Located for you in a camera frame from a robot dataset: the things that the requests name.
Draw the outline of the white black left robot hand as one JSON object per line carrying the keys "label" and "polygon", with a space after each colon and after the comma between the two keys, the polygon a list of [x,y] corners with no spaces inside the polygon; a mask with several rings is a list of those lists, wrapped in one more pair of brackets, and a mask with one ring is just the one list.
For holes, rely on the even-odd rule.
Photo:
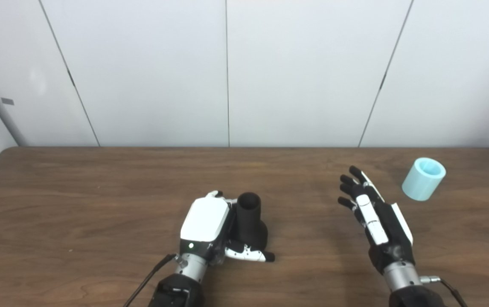
{"label": "white black left robot hand", "polygon": [[274,262],[274,253],[266,251],[268,228],[261,213],[262,200],[253,192],[230,200],[215,190],[194,200],[180,229],[178,265],[215,266],[227,257]]}

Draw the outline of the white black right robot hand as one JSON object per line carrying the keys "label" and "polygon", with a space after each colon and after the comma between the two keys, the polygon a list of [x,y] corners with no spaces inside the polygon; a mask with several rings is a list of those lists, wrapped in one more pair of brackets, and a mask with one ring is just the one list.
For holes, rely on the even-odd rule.
{"label": "white black right robot hand", "polygon": [[365,229],[369,258],[377,272],[396,262],[416,264],[413,236],[396,203],[388,204],[375,184],[358,167],[349,167],[350,175],[340,176],[340,190],[346,197],[338,203],[351,210]]}

